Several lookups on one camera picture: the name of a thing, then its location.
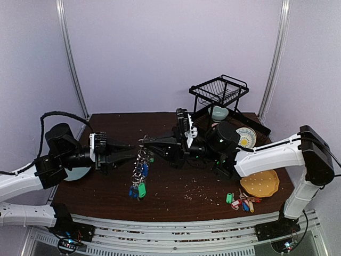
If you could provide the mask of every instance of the dish rack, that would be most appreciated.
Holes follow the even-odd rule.
[[[209,122],[206,129],[208,130],[211,125],[210,120],[212,119],[213,107],[219,106],[221,108],[226,108],[228,105],[236,102],[234,109],[227,108],[229,110],[229,116],[248,125],[267,137],[271,132],[270,129],[247,118],[238,109],[239,99],[248,92],[249,88],[247,83],[227,75],[222,75],[202,84],[192,86],[189,89],[189,93],[196,97],[192,119],[197,120],[199,117],[203,117],[208,112],[208,108],[211,107]],[[197,111],[198,103],[204,105],[204,107],[199,111]]]

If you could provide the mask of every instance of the plate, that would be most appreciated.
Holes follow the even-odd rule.
[[[257,172],[240,180],[245,191],[255,197],[270,197],[278,191],[279,179],[275,170]]]
[[[240,135],[238,145],[245,148],[253,148],[256,145],[257,135],[254,130],[247,127],[242,127],[236,130]]]

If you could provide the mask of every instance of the yellow scalloped plate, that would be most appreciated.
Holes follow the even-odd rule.
[[[275,170],[268,170],[244,177],[240,184],[250,195],[269,197],[278,191],[279,179]]]

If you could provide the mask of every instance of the dark wood tabletop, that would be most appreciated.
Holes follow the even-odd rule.
[[[253,113],[247,117],[257,120]],[[228,120],[236,127],[243,124]],[[175,113],[95,114],[90,123],[95,131],[107,132],[108,136],[126,143],[136,144],[145,134],[162,135],[176,124]],[[90,130],[85,129],[81,143],[86,144]],[[269,139],[258,134],[258,145]],[[169,163],[155,157],[149,168],[147,195],[144,200],[130,199],[133,161],[107,176],[91,170],[78,181],[60,183],[53,202],[64,203],[70,213],[88,217],[132,221],[199,221],[228,219],[252,214],[271,213],[292,193],[294,186],[284,168],[277,169],[280,185],[272,196],[255,205],[255,212],[235,211],[226,203],[227,193],[239,195],[239,181],[231,181],[202,163],[185,164],[182,169],[173,169]]]

